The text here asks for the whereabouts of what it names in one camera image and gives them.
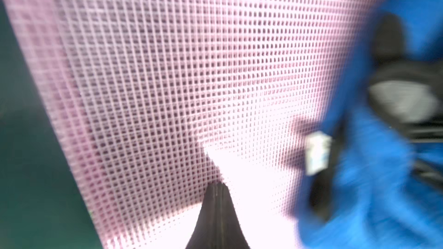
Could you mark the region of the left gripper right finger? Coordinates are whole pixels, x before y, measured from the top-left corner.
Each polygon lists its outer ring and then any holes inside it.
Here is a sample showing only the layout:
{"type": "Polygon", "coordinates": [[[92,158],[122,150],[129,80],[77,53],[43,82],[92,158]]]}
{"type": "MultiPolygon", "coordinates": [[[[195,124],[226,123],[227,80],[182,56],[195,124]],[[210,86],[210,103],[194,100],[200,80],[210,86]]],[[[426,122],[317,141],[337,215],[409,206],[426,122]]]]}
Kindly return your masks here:
{"type": "Polygon", "coordinates": [[[228,187],[217,183],[217,248],[249,249],[228,187]]]}

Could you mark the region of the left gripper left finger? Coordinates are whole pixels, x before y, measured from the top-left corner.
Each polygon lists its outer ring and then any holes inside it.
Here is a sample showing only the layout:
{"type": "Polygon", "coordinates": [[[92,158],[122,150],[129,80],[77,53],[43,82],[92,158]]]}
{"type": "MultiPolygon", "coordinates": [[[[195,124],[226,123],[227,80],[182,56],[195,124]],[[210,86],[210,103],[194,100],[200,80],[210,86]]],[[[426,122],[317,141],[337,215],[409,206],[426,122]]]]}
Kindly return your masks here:
{"type": "Polygon", "coordinates": [[[216,196],[217,184],[211,183],[205,191],[196,226],[186,249],[213,249],[216,229],[216,196]]]}

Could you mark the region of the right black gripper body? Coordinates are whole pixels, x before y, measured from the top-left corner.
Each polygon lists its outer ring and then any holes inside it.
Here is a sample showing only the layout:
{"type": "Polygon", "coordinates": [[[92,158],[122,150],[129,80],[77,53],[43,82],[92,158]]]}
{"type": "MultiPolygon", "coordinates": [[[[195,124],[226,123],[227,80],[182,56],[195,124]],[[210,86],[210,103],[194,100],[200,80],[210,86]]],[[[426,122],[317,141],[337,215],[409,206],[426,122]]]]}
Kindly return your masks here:
{"type": "Polygon", "coordinates": [[[443,0],[385,0],[369,42],[366,166],[376,183],[443,184],[443,0]]]}

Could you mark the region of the blue microfibre cloth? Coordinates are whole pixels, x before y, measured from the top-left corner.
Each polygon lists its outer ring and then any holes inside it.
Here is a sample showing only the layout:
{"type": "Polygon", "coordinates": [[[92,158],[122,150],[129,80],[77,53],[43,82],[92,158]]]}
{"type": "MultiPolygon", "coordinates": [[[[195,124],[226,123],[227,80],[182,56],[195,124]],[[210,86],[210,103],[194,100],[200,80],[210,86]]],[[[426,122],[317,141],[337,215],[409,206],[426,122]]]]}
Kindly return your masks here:
{"type": "Polygon", "coordinates": [[[383,0],[305,164],[307,249],[442,248],[443,0],[383,0]]]}

